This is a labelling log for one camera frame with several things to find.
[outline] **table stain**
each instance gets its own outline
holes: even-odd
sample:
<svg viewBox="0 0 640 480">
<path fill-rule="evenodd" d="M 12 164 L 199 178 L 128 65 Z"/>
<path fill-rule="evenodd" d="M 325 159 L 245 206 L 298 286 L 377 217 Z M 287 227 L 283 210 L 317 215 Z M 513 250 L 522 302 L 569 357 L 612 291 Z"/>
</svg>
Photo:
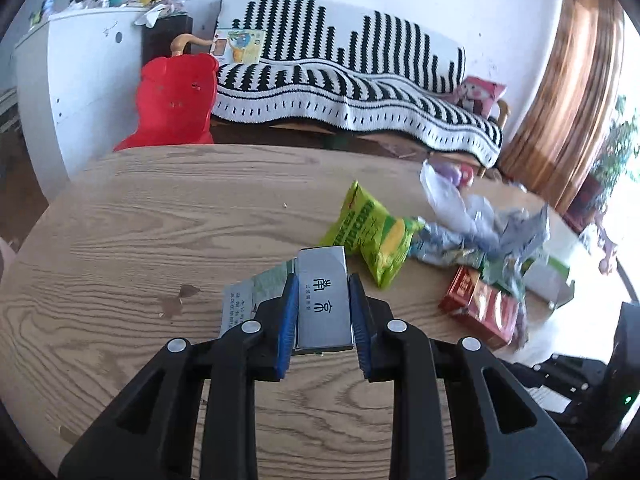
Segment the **table stain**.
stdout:
<svg viewBox="0 0 640 480">
<path fill-rule="evenodd" d="M 60 438 L 68 444 L 73 445 L 78 441 L 80 435 L 74 433 L 66 426 L 60 426 Z"/>
<path fill-rule="evenodd" d="M 117 387 L 123 388 L 129 382 L 114 353 L 100 350 L 99 367 L 102 375 L 110 378 Z"/>
<path fill-rule="evenodd" d="M 200 289 L 197 286 L 185 284 L 180 286 L 176 296 L 158 296 L 158 301 L 162 308 L 160 317 L 172 319 L 175 316 L 180 316 L 182 313 L 182 300 L 195 296 L 199 292 Z"/>
</svg>

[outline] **curtain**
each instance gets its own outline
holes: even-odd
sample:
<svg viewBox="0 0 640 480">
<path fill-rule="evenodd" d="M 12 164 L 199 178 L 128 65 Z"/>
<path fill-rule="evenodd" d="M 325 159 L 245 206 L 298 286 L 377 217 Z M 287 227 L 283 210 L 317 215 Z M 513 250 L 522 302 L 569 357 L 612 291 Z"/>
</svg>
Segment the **curtain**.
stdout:
<svg viewBox="0 0 640 480">
<path fill-rule="evenodd" d="M 508 177 L 564 214 L 608 134 L 623 56 L 617 0 L 562 0 L 538 93 L 498 159 Z"/>
</svg>

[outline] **red plastic chair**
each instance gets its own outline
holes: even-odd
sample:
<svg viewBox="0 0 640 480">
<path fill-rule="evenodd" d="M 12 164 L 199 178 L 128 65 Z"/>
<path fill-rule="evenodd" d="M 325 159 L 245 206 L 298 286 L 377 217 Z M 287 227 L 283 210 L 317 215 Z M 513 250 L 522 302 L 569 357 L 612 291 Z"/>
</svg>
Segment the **red plastic chair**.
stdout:
<svg viewBox="0 0 640 480">
<path fill-rule="evenodd" d="M 157 57 L 142 68 L 136 94 L 140 123 L 114 149 L 213 144 L 209 131 L 219 63 L 209 54 Z"/>
</svg>

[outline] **black and white striped blanket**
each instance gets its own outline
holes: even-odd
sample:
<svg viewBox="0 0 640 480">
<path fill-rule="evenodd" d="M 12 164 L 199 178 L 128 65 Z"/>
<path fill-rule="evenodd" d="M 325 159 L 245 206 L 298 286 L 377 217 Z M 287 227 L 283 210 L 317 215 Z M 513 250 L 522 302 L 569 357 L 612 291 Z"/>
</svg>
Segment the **black and white striped blanket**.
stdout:
<svg viewBox="0 0 640 480">
<path fill-rule="evenodd" d="M 218 28 L 266 31 L 259 63 L 220 67 L 219 118 L 398 130 L 433 150 L 469 152 L 486 167 L 500 153 L 495 123 L 438 97 L 464 77 L 464 49 L 415 23 L 320 0 L 223 0 Z"/>
</svg>

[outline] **screw head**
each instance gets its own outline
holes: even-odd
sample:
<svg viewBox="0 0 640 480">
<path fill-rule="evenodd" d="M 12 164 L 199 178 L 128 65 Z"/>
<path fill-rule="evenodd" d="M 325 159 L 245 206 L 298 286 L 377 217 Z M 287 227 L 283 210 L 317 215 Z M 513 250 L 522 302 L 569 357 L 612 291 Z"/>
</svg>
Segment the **screw head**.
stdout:
<svg viewBox="0 0 640 480">
<path fill-rule="evenodd" d="M 391 332 L 404 332 L 406 330 L 406 323 L 402 319 L 392 319 L 386 324 L 386 327 Z"/>
<path fill-rule="evenodd" d="M 465 337 L 462 340 L 462 348 L 465 348 L 471 352 L 476 352 L 480 349 L 481 344 L 475 337 Z"/>
<path fill-rule="evenodd" d="M 250 319 L 249 321 L 245 321 L 244 323 L 242 323 L 242 331 L 245 334 L 255 334 L 261 328 L 262 328 L 262 325 L 260 324 L 260 322 L 255 321 L 253 319 Z"/>
<path fill-rule="evenodd" d="M 182 352 L 185 348 L 187 348 L 187 342 L 180 337 L 171 339 L 171 341 L 166 344 L 166 349 L 174 354 Z"/>
</svg>

